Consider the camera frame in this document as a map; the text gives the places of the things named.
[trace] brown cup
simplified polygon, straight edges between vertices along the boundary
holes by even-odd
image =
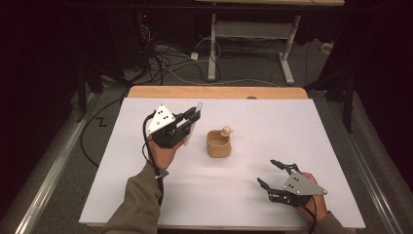
[[[222,136],[221,130],[213,130],[206,135],[207,154],[212,158],[225,158],[231,153],[231,139]]]

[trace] table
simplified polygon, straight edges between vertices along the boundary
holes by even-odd
[[[127,179],[145,163],[140,156],[144,117],[160,103],[178,113],[199,101],[204,104],[201,119],[165,179],[161,228],[305,229],[306,221],[295,209],[271,203],[256,181],[261,177],[274,188],[282,187],[288,174],[271,165],[271,159],[297,163],[303,172],[312,172],[328,190],[327,206],[342,223],[365,227],[306,93],[300,88],[251,87],[133,87],[123,102],[81,223],[103,225],[122,203]],[[235,129],[233,151],[228,158],[212,159],[206,151],[207,130],[225,125]]]
[[[272,4],[272,5],[317,5],[325,7],[343,6],[344,0],[197,0],[200,2],[217,3],[248,3],[248,4]],[[286,39],[284,51],[279,53],[285,81],[288,85],[294,84],[291,69],[288,65],[288,55],[297,32],[301,16],[295,16],[292,23],[268,23],[245,21],[217,21],[216,14],[212,14],[210,33],[210,52],[208,62],[209,81],[215,80],[215,66],[217,55],[215,52],[216,37],[243,37],[264,39]]]

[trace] beige toy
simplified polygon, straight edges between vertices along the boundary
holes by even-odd
[[[213,130],[207,133],[207,154],[212,158],[228,157],[231,153],[231,138],[233,132],[230,127],[225,126],[222,130]]]

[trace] sleeve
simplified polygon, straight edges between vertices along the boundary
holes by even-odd
[[[161,170],[165,177],[168,172]],[[112,215],[102,234],[156,234],[161,208],[158,198],[161,191],[155,179],[155,171],[149,163],[136,176],[130,177],[125,190],[125,199]]]
[[[352,229],[344,228],[332,212],[319,220],[314,234],[356,234]]]

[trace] wooden bowl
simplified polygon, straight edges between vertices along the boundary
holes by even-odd
[[[212,158],[225,158],[231,153],[231,139],[222,136],[220,130],[213,130],[206,135],[207,154]]]

